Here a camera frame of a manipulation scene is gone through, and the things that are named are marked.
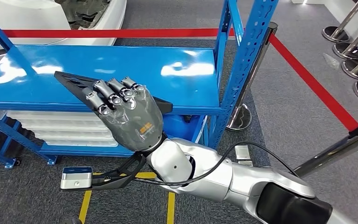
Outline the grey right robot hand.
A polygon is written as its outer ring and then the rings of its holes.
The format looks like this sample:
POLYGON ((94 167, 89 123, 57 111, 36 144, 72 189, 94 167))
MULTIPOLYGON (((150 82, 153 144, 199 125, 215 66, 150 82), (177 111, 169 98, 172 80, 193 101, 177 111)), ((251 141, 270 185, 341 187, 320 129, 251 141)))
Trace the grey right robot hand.
POLYGON ((131 151, 150 151, 163 139, 163 117, 154 98, 129 77, 98 80, 82 90, 86 102, 115 141, 131 151))

